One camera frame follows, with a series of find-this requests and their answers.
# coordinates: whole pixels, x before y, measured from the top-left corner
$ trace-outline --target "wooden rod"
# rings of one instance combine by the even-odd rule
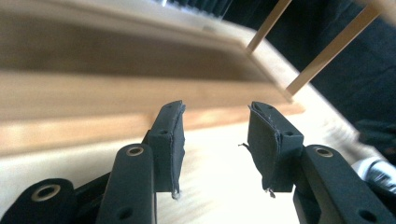
[[[251,39],[250,43],[247,45],[247,52],[251,53],[254,51],[254,49],[257,48],[257,46],[259,46],[262,40],[268,35],[270,30],[273,28],[277,20],[286,10],[290,2],[291,0],[279,0],[277,2],[274,9],[268,15],[267,19],[265,19],[265,21],[262,23],[262,26],[260,27],[259,31],[254,35],[253,39]]]
[[[363,11],[295,78],[286,90],[294,95],[314,78],[332,59],[337,56],[356,36],[381,14],[373,4]]]
[[[390,25],[396,26],[396,1],[395,0],[355,0],[358,4],[372,3],[382,11],[381,17]]]

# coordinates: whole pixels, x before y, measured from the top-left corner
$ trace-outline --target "black fabric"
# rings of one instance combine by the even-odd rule
[[[34,202],[32,195],[43,186],[58,185],[59,192],[42,202]],[[46,179],[26,189],[4,214],[1,224],[58,224],[71,223],[77,212],[73,184],[65,179]]]
[[[273,1],[268,1],[268,4],[274,5]],[[232,21],[234,23],[244,25],[246,27],[253,28],[251,23],[257,20],[258,22],[262,21],[265,15],[262,15],[262,18],[252,19],[257,15],[261,15],[261,13],[257,13],[258,10],[266,9],[262,4],[264,4],[262,0],[233,0],[228,9],[227,13],[224,15],[223,19],[226,21]]]

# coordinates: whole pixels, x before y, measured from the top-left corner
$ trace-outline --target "wooden frame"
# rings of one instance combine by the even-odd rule
[[[233,38],[63,1],[0,10],[0,155],[143,136],[175,100],[187,130],[248,121],[251,101],[303,111]]]

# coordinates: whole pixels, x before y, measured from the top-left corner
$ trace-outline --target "screw hole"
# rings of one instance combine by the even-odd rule
[[[317,151],[317,153],[319,154],[319,156],[322,156],[322,157],[332,157],[332,152],[330,152],[328,149],[318,147],[318,148],[316,149],[316,151]]]
[[[124,220],[132,216],[132,209],[129,207],[121,208],[117,214],[119,220]]]
[[[132,147],[126,151],[126,155],[127,156],[138,156],[138,155],[142,154],[144,150],[145,149],[143,149],[142,147]]]
[[[284,135],[287,135],[287,136],[292,136],[292,135],[293,135],[292,132],[283,132],[283,134],[284,134]]]
[[[59,185],[44,185],[35,190],[31,199],[37,203],[44,202],[57,195],[59,191],[61,191],[61,186]]]
[[[359,216],[369,222],[376,222],[376,216],[367,210],[359,210]]]

